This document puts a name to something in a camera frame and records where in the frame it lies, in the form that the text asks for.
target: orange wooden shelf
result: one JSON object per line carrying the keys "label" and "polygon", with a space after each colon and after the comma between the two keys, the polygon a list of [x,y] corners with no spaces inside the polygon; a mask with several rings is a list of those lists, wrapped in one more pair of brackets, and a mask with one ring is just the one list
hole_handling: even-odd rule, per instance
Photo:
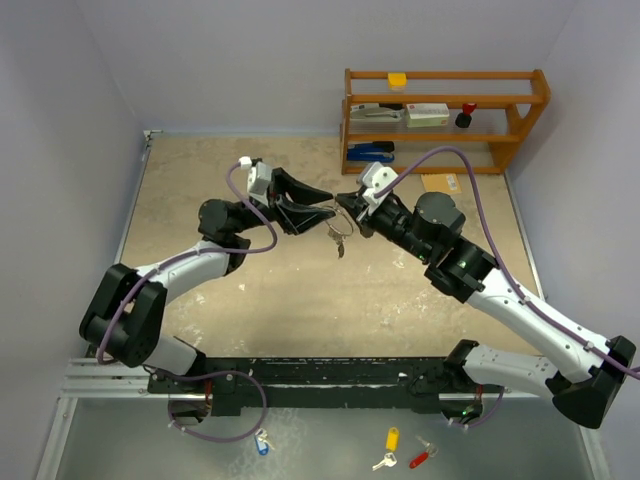
{"label": "orange wooden shelf", "polygon": [[[352,72],[345,70],[345,98],[342,102],[342,124],[340,138],[342,147],[342,173],[360,173],[363,166],[347,164],[347,148],[349,143],[372,142],[378,140],[411,141],[411,142],[482,142],[489,144],[493,158],[493,167],[474,168],[476,173],[504,173],[513,157],[527,138],[531,129],[551,99],[551,90],[542,70],[532,72],[405,72],[407,88],[405,92],[392,92],[384,88],[387,72]],[[469,88],[472,82],[486,90],[484,93],[432,92],[429,83],[443,81],[450,83],[463,82],[463,89]],[[491,81],[518,81],[526,86],[526,92],[502,93],[500,88],[491,87]],[[481,115],[474,113],[471,128],[460,129],[454,125],[447,128],[408,128],[404,121],[388,123],[363,123],[350,121],[351,106],[359,103],[446,103],[450,110],[460,109],[464,103],[476,103],[478,109],[500,110],[506,118],[506,130],[496,132],[488,123],[476,120]],[[526,115],[520,116],[517,105],[529,105]],[[394,167],[401,172],[403,167]],[[463,167],[420,167],[415,173],[465,173]]]}

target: key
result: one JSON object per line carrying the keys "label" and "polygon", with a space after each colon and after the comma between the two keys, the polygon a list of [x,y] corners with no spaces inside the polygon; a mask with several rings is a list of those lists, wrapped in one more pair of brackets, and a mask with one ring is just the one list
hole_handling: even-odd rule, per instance
{"label": "key", "polygon": [[273,446],[273,443],[271,442],[271,440],[269,440],[267,431],[264,428],[261,428],[260,430],[258,430],[256,432],[256,437],[258,440],[260,440],[262,443],[264,443],[265,445],[267,445],[271,450],[275,450],[276,448]]}
{"label": "key", "polygon": [[436,447],[433,443],[431,442],[427,442],[424,438],[422,438],[420,435],[416,435],[416,438],[418,439],[418,441],[424,445],[424,450],[425,452],[427,452],[429,454],[430,457],[435,457],[436,453],[438,453],[438,447]]}
{"label": "key", "polygon": [[371,470],[375,472],[382,467],[393,467],[396,463],[398,463],[398,460],[396,460],[396,456],[391,452],[387,452],[384,454],[384,458],[382,459],[382,461],[377,465],[371,467]]}
{"label": "key", "polygon": [[329,231],[327,232],[327,235],[329,235],[329,238],[331,238],[331,240],[336,242],[336,245],[338,245],[338,258],[344,257],[344,239],[345,239],[345,236],[340,234],[340,233],[338,233],[338,232],[336,232],[331,227],[329,227]]}

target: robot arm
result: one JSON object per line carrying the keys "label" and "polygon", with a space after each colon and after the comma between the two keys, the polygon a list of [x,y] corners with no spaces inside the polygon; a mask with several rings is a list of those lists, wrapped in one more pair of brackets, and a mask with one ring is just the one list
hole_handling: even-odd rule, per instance
{"label": "robot arm", "polygon": [[[271,169],[259,160],[247,158],[244,165],[250,166],[247,190],[252,205],[266,220],[277,221],[285,233],[301,234],[335,215],[330,209],[312,206],[332,199],[330,193],[304,185],[284,170]],[[324,388],[328,381],[325,372],[333,375],[333,382],[342,379],[341,386],[351,386],[353,382],[362,385],[367,377],[354,379],[351,369],[369,372],[366,362],[371,359],[353,359],[353,362],[348,359],[335,362],[331,359],[307,359],[311,365],[309,372],[299,370],[297,363],[296,366],[289,365],[287,359],[275,363],[248,363],[247,359],[236,359],[236,368],[246,369],[245,373],[255,369],[263,385],[268,385],[266,388],[279,392],[270,402],[281,406],[299,405],[300,401],[315,405],[313,399],[316,398],[323,398],[324,406],[333,405],[330,400],[335,399],[339,400],[335,400],[336,405],[343,405],[346,404],[343,399],[348,398],[350,405],[354,402],[367,408],[380,408],[381,405],[406,407],[412,401],[419,401],[420,410],[431,405],[429,399],[433,398],[425,396],[424,391],[434,395],[438,389],[447,386],[456,391],[473,391],[477,385],[491,384],[551,398],[558,410],[576,423],[590,428],[599,427],[625,376],[603,362],[593,350],[605,352],[622,365],[629,366],[635,346],[624,337],[609,340],[588,331],[520,287],[526,299],[523,302],[512,291],[496,259],[461,235],[465,217],[456,209],[451,197],[442,193],[425,193],[411,212],[393,192],[380,193],[396,177],[391,168],[372,164],[358,179],[360,190],[339,194],[335,199],[356,221],[363,236],[383,235],[419,259],[427,267],[425,276],[440,292],[498,319],[536,347],[543,356],[501,352],[474,341],[462,340],[446,359],[415,360],[420,366],[413,365],[411,371],[423,368],[423,365],[433,366],[432,373],[425,375],[424,379],[421,374],[409,379],[404,370],[400,370],[403,377],[381,377],[375,368],[378,365],[371,365],[372,371],[376,372],[372,374],[371,381],[379,383],[383,378],[388,388],[379,389],[380,385],[373,385],[367,396],[350,396],[347,388],[339,386]],[[99,345],[111,324],[113,331],[108,336],[106,352],[129,367],[148,365],[193,377],[211,372],[212,368],[213,371],[220,369],[214,367],[212,361],[228,364],[224,359],[221,362],[207,359],[202,352],[181,340],[161,335],[162,316],[165,305],[173,299],[203,282],[228,275],[239,268],[250,242],[238,234],[261,225],[262,221],[244,203],[219,199],[204,202],[198,216],[198,231],[203,239],[191,249],[159,264],[138,268],[118,264],[107,270],[80,326],[80,335],[85,340]],[[142,286],[134,292],[137,284]],[[112,322],[116,310],[128,296],[131,297],[132,292],[135,293],[134,301],[123,313],[122,321]],[[586,340],[587,346],[543,321],[530,305],[555,319],[568,331],[578,333]],[[404,369],[406,363],[412,362],[411,359],[387,359],[390,372],[396,365],[402,364],[397,368]],[[318,389],[309,397],[313,401],[304,397],[304,389],[280,385],[283,378],[295,383],[297,375],[317,376],[307,376],[303,382],[304,387],[315,388],[317,384]],[[410,380],[408,387],[402,386],[401,378]],[[398,396],[393,396],[396,393],[388,396],[385,390],[397,392]],[[234,397],[234,402],[246,401],[253,405],[252,398],[255,397],[243,393]],[[218,402],[220,408],[227,408],[225,405],[229,407],[231,404],[229,401]],[[239,411],[240,406],[234,404],[232,411]]]}
{"label": "robot arm", "polygon": [[[511,288],[493,256],[461,235],[465,217],[446,194],[429,192],[410,212],[393,192],[379,194],[397,177],[376,163],[358,179],[357,192],[336,201],[360,232],[374,232],[422,261],[435,288],[496,318],[544,356],[519,355],[463,341],[449,356],[477,384],[504,385],[551,398],[565,416],[597,428],[615,398],[624,374],[594,353],[605,352],[629,366],[635,346],[624,337],[608,340],[573,322],[518,284],[526,303]],[[587,341],[587,347],[545,322],[533,304],[562,327]]]}
{"label": "robot arm", "polygon": [[[312,206],[333,199],[331,193],[305,185],[260,159],[244,157],[240,163],[249,167],[252,205],[285,233],[299,235],[335,216],[333,210]],[[161,335],[165,306],[201,283],[239,268],[251,242],[238,234],[262,221],[243,202],[220,199],[205,201],[198,218],[203,239],[190,249],[155,264],[137,268],[117,264],[107,270],[80,325],[82,338],[100,345],[120,304],[141,284],[130,309],[112,327],[105,351],[129,367],[144,364],[176,375],[186,374],[204,356],[177,338]]]}

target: shelf board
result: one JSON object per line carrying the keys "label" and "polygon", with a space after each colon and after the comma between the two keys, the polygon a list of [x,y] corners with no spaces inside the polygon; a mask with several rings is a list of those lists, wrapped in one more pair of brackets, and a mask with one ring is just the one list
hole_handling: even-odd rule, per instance
{"label": "shelf board", "polygon": [[[344,173],[347,175],[362,173],[366,165],[362,167],[346,166]],[[396,173],[404,172],[407,167],[394,167],[389,165]],[[467,173],[467,169],[464,167],[418,167],[412,173],[415,174],[430,174],[430,173]],[[500,174],[502,170],[498,167],[473,167],[473,173],[481,174]]]}
{"label": "shelf board", "polygon": [[541,105],[546,100],[542,95],[447,95],[447,94],[404,94],[369,93],[352,94],[351,103],[476,103],[481,105]]}
{"label": "shelf board", "polygon": [[518,143],[517,135],[495,135],[487,133],[350,133],[349,142],[376,142],[389,140],[396,142],[487,142]]}

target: gray floor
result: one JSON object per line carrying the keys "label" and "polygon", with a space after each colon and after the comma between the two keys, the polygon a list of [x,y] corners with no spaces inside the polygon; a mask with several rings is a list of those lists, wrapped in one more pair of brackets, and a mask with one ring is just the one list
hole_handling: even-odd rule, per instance
{"label": "gray floor", "polygon": [[[248,429],[258,411],[209,418],[214,435]],[[260,456],[252,439],[204,442],[167,428],[166,400],[81,400],[57,480],[590,480],[578,427],[537,399],[509,399],[485,425],[464,433],[437,415],[405,410],[272,409],[265,427],[276,450]],[[376,472],[390,427],[400,430],[398,464]],[[418,434],[439,447],[415,470]]]}

